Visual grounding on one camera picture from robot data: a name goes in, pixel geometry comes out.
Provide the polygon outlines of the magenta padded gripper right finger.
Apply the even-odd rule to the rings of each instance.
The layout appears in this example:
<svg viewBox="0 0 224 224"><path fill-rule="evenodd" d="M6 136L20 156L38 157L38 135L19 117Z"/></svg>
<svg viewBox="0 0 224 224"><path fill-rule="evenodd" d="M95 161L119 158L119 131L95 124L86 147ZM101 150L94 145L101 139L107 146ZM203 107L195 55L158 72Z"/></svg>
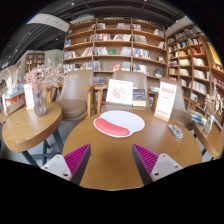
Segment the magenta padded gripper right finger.
<svg viewBox="0 0 224 224"><path fill-rule="evenodd" d="M132 156L138 168L143 185L148 185L182 169L182 166L174 161L169 155L165 153L155 154L137 144L132 145Z"/></svg>

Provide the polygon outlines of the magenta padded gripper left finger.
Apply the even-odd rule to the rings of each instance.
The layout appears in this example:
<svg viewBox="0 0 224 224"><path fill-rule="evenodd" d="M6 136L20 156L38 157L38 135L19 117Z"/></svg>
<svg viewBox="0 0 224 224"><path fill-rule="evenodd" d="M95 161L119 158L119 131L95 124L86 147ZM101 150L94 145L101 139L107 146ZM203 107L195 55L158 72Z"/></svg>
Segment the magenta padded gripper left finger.
<svg viewBox="0 0 224 224"><path fill-rule="evenodd" d="M91 145L86 144L66 156L55 155L42 169L79 185L91 155Z"/></svg>

